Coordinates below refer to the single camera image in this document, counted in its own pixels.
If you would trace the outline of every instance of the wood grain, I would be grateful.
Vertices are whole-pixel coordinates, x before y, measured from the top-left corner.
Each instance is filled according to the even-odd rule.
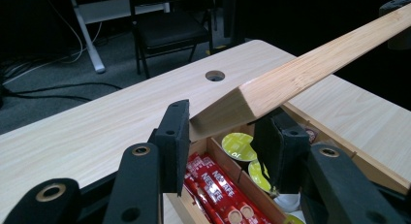
[[[191,118],[190,139],[260,118],[411,26],[410,14],[408,4],[233,89]]]

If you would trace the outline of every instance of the chair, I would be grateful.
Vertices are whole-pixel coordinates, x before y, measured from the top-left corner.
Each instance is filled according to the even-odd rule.
[[[191,12],[184,4],[197,2],[196,11]],[[188,62],[191,62],[197,44],[208,43],[212,53],[211,17],[208,2],[212,0],[130,0],[132,32],[135,40],[137,72],[141,74],[140,61],[147,79],[150,78],[147,61],[149,57],[159,56],[180,50],[191,49]],[[169,12],[136,14],[139,7],[168,3]],[[200,17],[198,8],[204,7]]]

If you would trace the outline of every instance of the gray carpet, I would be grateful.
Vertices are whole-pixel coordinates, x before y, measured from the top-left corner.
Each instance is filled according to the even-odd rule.
[[[230,42],[230,39],[223,37],[223,31],[222,11],[218,10],[217,31],[213,31],[215,47],[224,46]],[[207,44],[198,45],[193,61],[207,57],[207,49]],[[24,75],[14,80],[6,80],[4,86],[13,92],[86,82],[104,82],[125,88],[145,80],[145,74],[137,75],[134,42],[131,32],[126,31],[111,36],[107,43],[97,47],[97,50],[106,66],[106,71],[103,74],[97,74],[94,71],[88,53],[84,51],[80,58],[72,63],[67,62],[73,60],[73,58],[66,58],[60,61],[49,61],[32,65],[27,68],[27,73]],[[186,50],[148,59],[150,75],[155,77],[185,65],[189,53],[190,51]],[[77,96],[94,100],[116,90],[116,88],[108,85],[91,84],[53,89],[27,95]],[[3,98],[3,107],[0,109],[0,135],[64,112],[85,102],[87,101],[68,98],[23,99],[5,97]]]

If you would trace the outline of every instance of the hole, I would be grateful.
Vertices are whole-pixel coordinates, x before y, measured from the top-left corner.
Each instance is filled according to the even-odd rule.
[[[324,155],[326,155],[327,157],[333,157],[336,158],[339,156],[339,153],[333,149],[330,148],[321,148],[320,152]]]
[[[124,222],[132,222],[135,221],[140,216],[140,211],[138,208],[127,208],[127,210],[123,211],[121,214],[121,220]]]
[[[150,148],[147,146],[138,146],[133,149],[132,153],[136,156],[143,156],[150,152]]]
[[[376,211],[368,211],[366,217],[371,220],[373,223],[384,224],[387,223],[387,219],[380,213]]]
[[[38,202],[49,202],[57,199],[66,191],[66,185],[63,183],[53,183],[44,187],[37,195]]]
[[[221,81],[226,77],[226,75],[220,71],[209,71],[205,73],[205,77],[210,81]]]

